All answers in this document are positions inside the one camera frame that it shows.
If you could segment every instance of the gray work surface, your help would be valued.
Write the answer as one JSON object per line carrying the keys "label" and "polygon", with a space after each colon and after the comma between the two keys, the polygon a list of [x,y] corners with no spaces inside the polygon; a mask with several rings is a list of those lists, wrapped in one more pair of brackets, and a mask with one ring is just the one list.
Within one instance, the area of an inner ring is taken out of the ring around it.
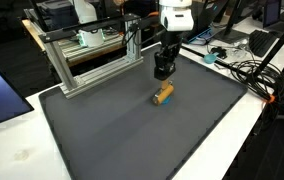
{"label": "gray work surface", "polygon": [[155,46],[144,63],[72,99],[59,88],[40,101],[73,179],[170,179],[247,89],[186,57],[176,59],[174,94],[151,99]]}

